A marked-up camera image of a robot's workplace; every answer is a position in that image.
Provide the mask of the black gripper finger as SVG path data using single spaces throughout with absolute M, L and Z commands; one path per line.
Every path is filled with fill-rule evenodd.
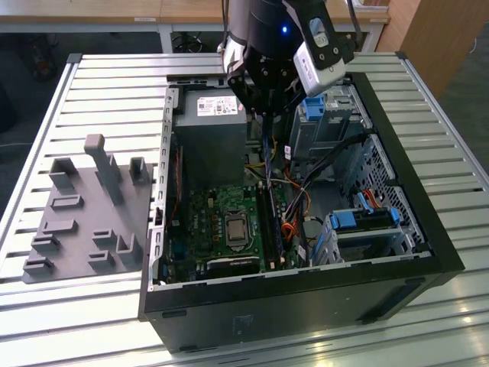
M 278 86 L 272 96 L 272 114 L 292 112 L 305 97 L 306 93 L 299 77 L 293 79 L 289 86 Z
M 262 92 L 256 86 L 249 85 L 243 73 L 240 71 L 230 72 L 227 76 L 227 82 L 241 104 L 249 112 L 257 115 L 267 113 L 267 108 L 264 107 Z

